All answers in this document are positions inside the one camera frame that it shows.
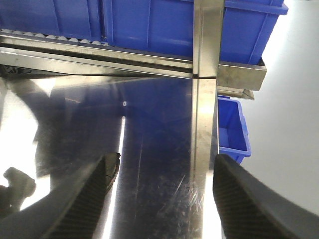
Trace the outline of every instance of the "scratch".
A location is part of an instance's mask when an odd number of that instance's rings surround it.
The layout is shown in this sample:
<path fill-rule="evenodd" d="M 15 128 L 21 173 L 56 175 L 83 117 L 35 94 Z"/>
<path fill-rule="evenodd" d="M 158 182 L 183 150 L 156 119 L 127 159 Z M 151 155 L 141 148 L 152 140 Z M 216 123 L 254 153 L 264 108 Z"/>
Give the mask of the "scratch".
<path fill-rule="evenodd" d="M 178 185 L 178 187 L 177 187 L 177 189 L 176 189 L 174 195 L 178 192 L 178 190 L 179 190 L 179 188 L 180 188 L 180 186 L 181 186 L 181 183 L 183 182 L 184 178 L 185 178 L 185 175 L 184 175 L 183 178 L 181 179 L 181 181 L 180 181 L 180 183 L 179 183 L 179 185 Z"/>
<path fill-rule="evenodd" d="M 70 99 L 70 98 L 65 98 L 65 99 L 68 100 L 68 101 L 73 101 L 75 103 L 81 103 L 80 101 L 76 101 L 76 100 L 73 100 L 73 99 Z"/>
<path fill-rule="evenodd" d="M 140 170 L 141 170 L 141 158 L 142 158 L 142 149 L 143 149 L 143 142 L 144 142 L 144 137 L 142 136 L 142 144 L 141 144 L 141 149 L 140 149 L 140 158 L 139 158 L 139 169 L 138 169 L 138 178 L 137 178 L 137 182 L 136 182 L 136 193 L 135 193 L 135 204 L 137 204 L 137 200 L 138 200 L 138 191 L 139 191 L 139 185 L 140 185 Z M 134 222 L 136 220 L 136 216 L 137 216 L 137 210 L 135 207 L 135 215 L 134 215 Z"/>

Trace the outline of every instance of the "blue plastic bin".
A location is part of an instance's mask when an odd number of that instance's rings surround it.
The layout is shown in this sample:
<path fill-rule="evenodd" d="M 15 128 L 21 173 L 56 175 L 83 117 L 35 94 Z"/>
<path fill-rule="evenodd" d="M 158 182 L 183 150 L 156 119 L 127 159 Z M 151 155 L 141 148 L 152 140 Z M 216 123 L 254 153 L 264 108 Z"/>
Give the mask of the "blue plastic bin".
<path fill-rule="evenodd" d="M 219 153 L 236 162 L 251 155 L 248 130 L 239 101 L 218 97 Z"/>
<path fill-rule="evenodd" d="M 0 0 L 0 28 L 102 40 L 100 0 Z"/>
<path fill-rule="evenodd" d="M 257 64 L 278 16 L 288 11 L 282 2 L 226 0 L 221 60 Z M 103 6 L 110 45 L 192 56 L 193 0 L 103 0 Z"/>

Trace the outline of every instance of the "blue bin rim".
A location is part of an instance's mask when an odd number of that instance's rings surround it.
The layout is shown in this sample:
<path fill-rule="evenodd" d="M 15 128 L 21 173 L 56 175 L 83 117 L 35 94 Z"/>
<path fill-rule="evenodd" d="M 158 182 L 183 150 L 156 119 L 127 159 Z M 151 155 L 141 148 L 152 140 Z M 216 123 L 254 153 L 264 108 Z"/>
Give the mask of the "blue bin rim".
<path fill-rule="evenodd" d="M 224 97 L 217 97 L 217 99 L 221 100 L 221 101 L 235 102 L 237 104 L 239 118 L 240 118 L 240 122 L 241 122 L 242 129 L 243 129 L 243 132 L 244 132 L 245 144 L 246 144 L 246 147 L 247 147 L 246 151 L 239 150 L 239 149 L 233 149 L 233 148 L 225 148 L 225 147 L 221 147 L 221 146 L 219 147 L 219 149 L 220 150 L 222 149 L 223 151 L 227 151 L 227 152 L 230 152 L 230 153 L 240 154 L 241 156 L 250 157 L 251 156 L 251 146 L 250 146 L 250 143 L 249 143 L 248 129 L 247 129 L 246 120 L 245 120 L 245 117 L 243 115 L 243 111 L 242 111 L 242 108 L 241 108 L 241 103 L 239 101 L 237 101 L 237 100 L 227 99 L 227 98 L 224 98 Z"/>
<path fill-rule="evenodd" d="M 284 3 L 282 6 L 271 6 L 242 0 L 226 0 L 225 7 L 257 11 L 274 15 L 287 15 L 288 12 L 288 7 Z"/>

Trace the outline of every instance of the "stainless steel frame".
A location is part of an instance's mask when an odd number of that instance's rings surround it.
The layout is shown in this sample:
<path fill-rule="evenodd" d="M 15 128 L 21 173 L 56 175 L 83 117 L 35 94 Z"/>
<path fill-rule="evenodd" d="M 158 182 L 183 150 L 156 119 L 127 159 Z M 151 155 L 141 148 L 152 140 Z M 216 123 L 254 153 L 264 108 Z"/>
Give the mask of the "stainless steel frame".
<path fill-rule="evenodd" d="M 192 78 L 192 71 L 198 68 L 191 59 L 177 56 L 13 34 L 0 34 L 0 56 L 0 64 L 71 75 Z M 238 92 L 258 91 L 266 72 L 263 64 L 220 62 L 218 91 L 247 98 Z M 235 88 L 237 93 L 226 91 L 225 87 Z"/>
<path fill-rule="evenodd" d="M 0 34 L 0 64 L 3 65 L 88 75 L 93 82 L 99 82 L 97 75 L 134 77 L 127 79 L 130 81 L 136 80 L 136 77 L 159 76 L 193 79 L 190 183 L 193 190 L 191 196 L 197 197 L 197 201 L 189 207 L 189 237 L 192 239 L 219 238 L 221 235 L 221 230 L 211 233 L 205 231 L 205 225 L 211 221 L 217 222 L 214 225 L 216 228 L 220 228 L 220 222 L 217 212 L 209 211 L 204 205 L 205 198 L 212 193 L 213 163 L 218 153 L 217 91 L 224 95 L 253 99 L 252 90 L 260 89 L 267 71 L 263 64 L 251 66 L 219 62 L 223 8 L 223 0 L 194 1 L 193 59 Z"/>

